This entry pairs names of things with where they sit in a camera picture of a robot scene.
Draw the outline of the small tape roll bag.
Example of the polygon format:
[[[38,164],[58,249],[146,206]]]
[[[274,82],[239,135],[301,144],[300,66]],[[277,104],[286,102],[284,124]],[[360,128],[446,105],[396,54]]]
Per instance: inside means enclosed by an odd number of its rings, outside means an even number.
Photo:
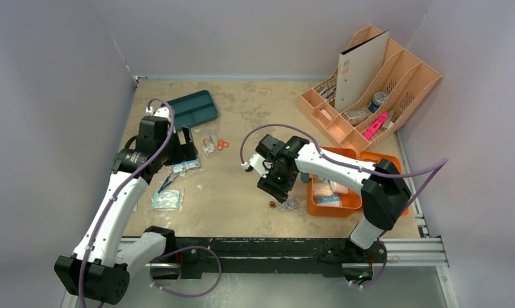
[[[299,206],[299,202],[297,200],[286,200],[282,205],[281,208],[283,210],[295,210]]]

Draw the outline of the alcohol wipes bag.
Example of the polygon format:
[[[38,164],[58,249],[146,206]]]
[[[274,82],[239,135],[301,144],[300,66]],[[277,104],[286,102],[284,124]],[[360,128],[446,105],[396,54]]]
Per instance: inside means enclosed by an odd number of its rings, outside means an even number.
[[[183,174],[183,173],[186,173],[187,171],[192,171],[194,169],[199,169],[201,168],[201,163],[199,161],[199,159],[194,159],[194,160],[189,160],[189,161],[185,161],[185,162],[181,162],[181,163],[178,163],[178,164],[174,164],[172,165],[172,173],[174,175],[177,175],[177,174]]]

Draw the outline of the cotton swabs bag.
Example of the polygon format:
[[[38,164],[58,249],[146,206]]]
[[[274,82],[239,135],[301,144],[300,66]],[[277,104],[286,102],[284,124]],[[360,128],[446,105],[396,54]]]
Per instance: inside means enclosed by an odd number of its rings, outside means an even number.
[[[214,135],[209,131],[202,129],[201,133],[201,145],[206,156],[212,155],[217,151],[216,143],[214,141]]]

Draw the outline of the orange handled scissors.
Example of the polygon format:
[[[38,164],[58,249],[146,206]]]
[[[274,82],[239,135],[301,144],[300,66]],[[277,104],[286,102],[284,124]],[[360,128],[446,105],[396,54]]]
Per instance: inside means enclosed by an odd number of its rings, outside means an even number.
[[[225,141],[224,139],[218,139],[217,140],[216,149],[218,151],[222,151],[225,148],[228,148],[229,146],[230,146],[230,144],[227,141]]]

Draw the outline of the white gloves bag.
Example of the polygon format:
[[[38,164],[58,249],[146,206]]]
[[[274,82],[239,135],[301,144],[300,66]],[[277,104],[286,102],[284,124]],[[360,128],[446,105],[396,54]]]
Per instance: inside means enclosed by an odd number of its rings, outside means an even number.
[[[348,195],[349,189],[336,182],[313,176],[312,197],[318,206],[341,207],[341,196]]]

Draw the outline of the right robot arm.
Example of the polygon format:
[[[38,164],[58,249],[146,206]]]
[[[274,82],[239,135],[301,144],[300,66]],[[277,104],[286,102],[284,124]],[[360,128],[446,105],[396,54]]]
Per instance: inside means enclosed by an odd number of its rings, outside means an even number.
[[[288,199],[299,173],[330,180],[358,195],[363,218],[345,245],[347,256],[354,261],[368,256],[378,238],[393,229],[412,196],[393,162],[345,157],[298,136],[283,142],[265,135],[243,167],[247,172],[257,171],[257,187],[279,202]]]

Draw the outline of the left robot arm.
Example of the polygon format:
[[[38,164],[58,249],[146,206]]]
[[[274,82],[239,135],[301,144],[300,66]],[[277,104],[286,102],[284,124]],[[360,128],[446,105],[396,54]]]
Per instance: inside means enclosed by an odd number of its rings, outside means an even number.
[[[58,257],[55,273],[66,291],[80,300],[116,305],[132,277],[147,263],[175,258],[175,233],[163,227],[150,226],[137,241],[119,249],[134,208],[153,176],[164,166],[198,156],[187,126],[182,129],[186,142],[180,143],[174,114],[169,105],[146,109],[138,134],[114,158],[109,186],[89,229],[71,255]]]

